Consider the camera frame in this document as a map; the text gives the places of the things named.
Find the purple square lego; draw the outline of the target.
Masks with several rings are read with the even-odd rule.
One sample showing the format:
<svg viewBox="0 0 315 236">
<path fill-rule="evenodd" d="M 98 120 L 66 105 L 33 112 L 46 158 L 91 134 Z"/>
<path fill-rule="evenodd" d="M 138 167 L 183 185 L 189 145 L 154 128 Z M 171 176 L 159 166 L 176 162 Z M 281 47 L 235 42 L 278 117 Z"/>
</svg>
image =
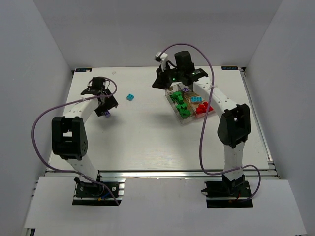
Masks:
<svg viewBox="0 0 315 236">
<path fill-rule="evenodd" d="M 111 114 L 110 114 L 110 112 L 109 111 L 106 111 L 105 112 L 105 116 L 108 118 L 108 117 L 111 117 Z"/>
</svg>

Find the cyan small lego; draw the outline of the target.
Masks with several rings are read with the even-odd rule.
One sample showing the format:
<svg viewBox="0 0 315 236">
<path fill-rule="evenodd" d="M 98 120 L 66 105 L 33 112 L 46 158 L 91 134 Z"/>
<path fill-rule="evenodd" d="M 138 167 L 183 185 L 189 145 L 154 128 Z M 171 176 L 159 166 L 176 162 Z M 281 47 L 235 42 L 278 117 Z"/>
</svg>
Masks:
<svg viewBox="0 0 315 236">
<path fill-rule="evenodd" d="M 132 101 L 132 100 L 134 99 L 134 96 L 133 96 L 132 94 L 129 94 L 129 95 L 126 97 L 126 99 L 127 99 L 128 101 Z"/>
</svg>

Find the cyan long lego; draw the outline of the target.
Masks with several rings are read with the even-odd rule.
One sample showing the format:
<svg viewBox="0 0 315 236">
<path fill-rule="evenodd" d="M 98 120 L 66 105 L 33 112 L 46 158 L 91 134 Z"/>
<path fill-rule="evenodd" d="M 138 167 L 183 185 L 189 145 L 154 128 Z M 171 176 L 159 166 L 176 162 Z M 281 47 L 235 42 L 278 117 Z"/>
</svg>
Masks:
<svg viewBox="0 0 315 236">
<path fill-rule="evenodd" d="M 191 101 L 191 103 L 200 103 L 200 102 L 202 102 L 202 98 L 201 97 L 191 97 L 190 101 Z"/>
</svg>

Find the red brick lego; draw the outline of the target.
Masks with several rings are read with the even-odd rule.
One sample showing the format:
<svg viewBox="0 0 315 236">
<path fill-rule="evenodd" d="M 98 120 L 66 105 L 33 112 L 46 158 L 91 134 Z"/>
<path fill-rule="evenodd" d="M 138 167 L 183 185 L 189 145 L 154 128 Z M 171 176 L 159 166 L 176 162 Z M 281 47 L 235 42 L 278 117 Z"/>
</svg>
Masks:
<svg viewBox="0 0 315 236">
<path fill-rule="evenodd" d="M 205 110 L 207 107 L 208 107 L 208 103 L 207 103 L 207 102 L 204 102 L 202 109 Z M 213 110 L 214 110 L 214 109 L 210 106 L 210 107 L 209 107 L 209 112 L 210 112 L 210 111 L 213 111 Z"/>
<path fill-rule="evenodd" d="M 198 106 L 198 107 L 196 108 L 196 110 L 195 110 L 196 114 L 199 115 L 199 114 L 206 113 L 206 109 L 203 110 L 202 107 L 203 107 L 203 106 Z"/>
</svg>

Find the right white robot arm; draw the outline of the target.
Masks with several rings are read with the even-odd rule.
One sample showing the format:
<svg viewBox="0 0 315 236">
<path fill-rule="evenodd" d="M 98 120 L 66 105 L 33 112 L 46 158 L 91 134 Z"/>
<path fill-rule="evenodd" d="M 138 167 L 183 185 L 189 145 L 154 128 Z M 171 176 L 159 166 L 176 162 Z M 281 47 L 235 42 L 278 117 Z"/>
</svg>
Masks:
<svg viewBox="0 0 315 236">
<path fill-rule="evenodd" d="M 155 60 L 160 63 L 152 87 L 167 90 L 174 82 L 181 82 L 200 95 L 220 119 L 217 134 L 224 147 L 222 179 L 236 184 L 244 181 L 243 149 L 251 132 L 250 109 L 226 96 L 201 68 L 196 69 L 188 51 L 175 54 L 176 66 L 170 68 L 168 55 L 158 52 Z"/>
</svg>

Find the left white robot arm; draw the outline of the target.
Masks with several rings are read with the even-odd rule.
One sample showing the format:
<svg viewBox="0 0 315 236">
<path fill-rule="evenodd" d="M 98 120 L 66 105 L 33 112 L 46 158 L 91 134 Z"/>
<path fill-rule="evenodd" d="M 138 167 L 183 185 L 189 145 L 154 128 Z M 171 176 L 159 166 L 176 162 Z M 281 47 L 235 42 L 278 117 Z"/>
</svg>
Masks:
<svg viewBox="0 0 315 236">
<path fill-rule="evenodd" d="M 107 116 L 118 102 L 106 87 L 113 83 L 106 77 L 93 77 L 81 92 L 79 101 L 62 117 L 52 119 L 52 151 L 72 166 L 80 175 L 96 181 L 99 171 L 89 159 L 85 123 L 92 113 Z"/>
</svg>

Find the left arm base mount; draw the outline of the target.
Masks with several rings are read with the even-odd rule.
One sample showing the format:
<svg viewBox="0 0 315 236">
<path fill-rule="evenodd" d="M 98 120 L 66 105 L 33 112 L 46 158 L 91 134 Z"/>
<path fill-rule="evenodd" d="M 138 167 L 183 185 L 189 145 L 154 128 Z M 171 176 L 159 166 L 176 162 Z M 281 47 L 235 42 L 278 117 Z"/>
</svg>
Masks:
<svg viewBox="0 0 315 236">
<path fill-rule="evenodd" d="M 92 182 L 81 181 L 79 177 L 75 177 L 76 182 L 73 194 L 72 204 L 74 206 L 118 206 L 111 193 L 103 186 Z M 116 198 L 121 203 L 123 197 L 122 182 L 104 182 Z"/>
</svg>

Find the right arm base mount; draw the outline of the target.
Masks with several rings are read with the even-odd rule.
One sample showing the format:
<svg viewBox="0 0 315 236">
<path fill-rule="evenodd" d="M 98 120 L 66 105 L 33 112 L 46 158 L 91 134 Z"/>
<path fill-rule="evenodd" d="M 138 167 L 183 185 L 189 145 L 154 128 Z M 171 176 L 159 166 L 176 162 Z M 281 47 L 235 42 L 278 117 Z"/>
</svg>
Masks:
<svg viewBox="0 0 315 236">
<path fill-rule="evenodd" d="M 248 181 L 236 187 L 231 193 L 223 181 L 205 182 L 205 188 L 201 193 L 206 196 L 208 209 L 233 209 L 253 208 L 252 199 L 248 199 L 252 193 Z"/>
</svg>

